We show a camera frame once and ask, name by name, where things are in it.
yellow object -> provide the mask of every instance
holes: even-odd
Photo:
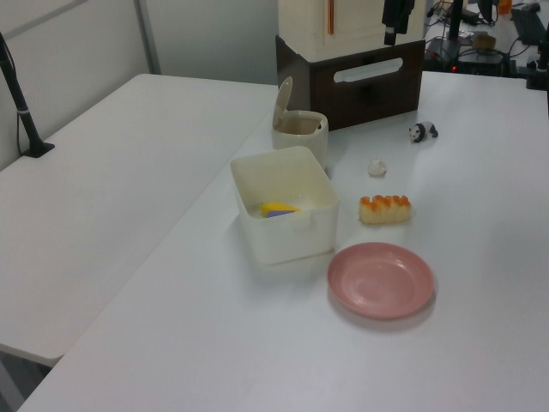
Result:
[[[301,209],[299,208],[294,208],[289,204],[280,203],[280,202],[266,202],[261,204],[261,213],[263,213],[264,216],[267,216],[268,212],[281,211],[281,210],[292,210],[294,212],[301,211]]]

drawer handle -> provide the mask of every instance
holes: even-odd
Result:
[[[393,58],[384,62],[367,64],[366,66],[353,67],[352,69],[337,71],[334,74],[334,82],[357,82],[397,72],[404,61],[401,58]]]
[[[328,34],[334,34],[334,1],[328,0]]]

small figurine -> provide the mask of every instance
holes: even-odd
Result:
[[[424,140],[426,136],[438,136],[437,129],[435,129],[435,125],[431,122],[417,123],[409,130],[412,143],[419,143]]]

flip lid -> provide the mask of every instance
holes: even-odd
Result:
[[[276,104],[274,105],[274,114],[273,114],[273,129],[277,129],[282,122],[282,114],[288,106],[288,101],[290,101],[290,95],[292,94],[292,77],[288,77],[281,84],[281,88],[278,90],[278,97],[276,98]]]

gray floor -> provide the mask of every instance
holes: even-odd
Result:
[[[16,412],[50,370],[0,352],[0,412]]]

